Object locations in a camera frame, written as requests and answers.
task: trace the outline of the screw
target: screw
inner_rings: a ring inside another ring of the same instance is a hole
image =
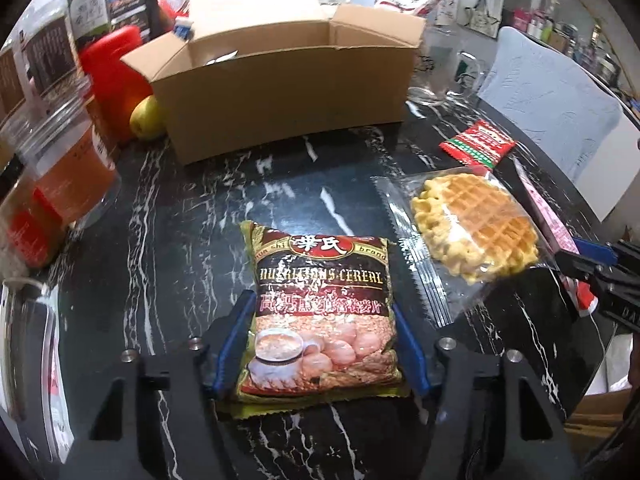
[[[458,343],[452,337],[443,337],[438,341],[438,346],[443,350],[453,350],[457,345]]]
[[[202,339],[199,337],[192,337],[189,339],[189,350],[197,351],[202,348]]]
[[[133,349],[127,349],[122,354],[120,354],[120,360],[123,363],[130,363],[135,361],[138,358],[138,351]]]
[[[519,363],[523,357],[522,352],[518,350],[507,350],[507,359],[512,363]]]

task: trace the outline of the pear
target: pear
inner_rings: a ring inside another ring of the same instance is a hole
[[[141,140],[153,140],[164,135],[166,128],[162,120],[162,110],[155,96],[150,95],[138,103],[131,114],[129,126],[133,134]]]

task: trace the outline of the red bottle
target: red bottle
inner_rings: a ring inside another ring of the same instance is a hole
[[[153,93],[146,79],[120,60],[140,45],[139,28],[126,25],[79,53],[82,68],[94,83],[95,99],[104,120],[121,146],[133,138],[129,119],[134,108]]]

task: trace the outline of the glass mug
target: glass mug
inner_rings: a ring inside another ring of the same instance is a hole
[[[421,105],[439,105],[448,97],[466,99],[484,81],[482,63],[468,52],[460,50],[460,37],[450,28],[428,25],[419,51],[408,89],[409,101]],[[454,92],[451,87],[455,83],[461,59],[473,65],[478,76],[471,88]]]

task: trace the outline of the marble table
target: marble table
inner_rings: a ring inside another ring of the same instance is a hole
[[[483,102],[408,105],[403,124],[297,137],[187,167],[167,140],[126,150],[118,162],[123,185],[116,204],[97,224],[70,236],[48,273],[60,292],[60,361],[71,428],[86,423],[92,396],[104,393],[94,377],[124,349],[170,352],[227,314],[239,293],[253,286],[240,221],[292,234],[393,240],[370,177],[458,166],[438,144],[477,118],[518,141],[513,153],[572,234],[598,240],[598,221],[571,182]],[[495,174],[526,206],[508,158]],[[514,282],[441,333],[476,351],[521,350],[566,417],[603,360],[614,325],[597,313],[574,320],[549,283]],[[164,397],[158,408],[165,474],[179,480],[171,437],[176,421]],[[229,420],[223,433],[242,479],[413,479],[426,452],[412,398]]]

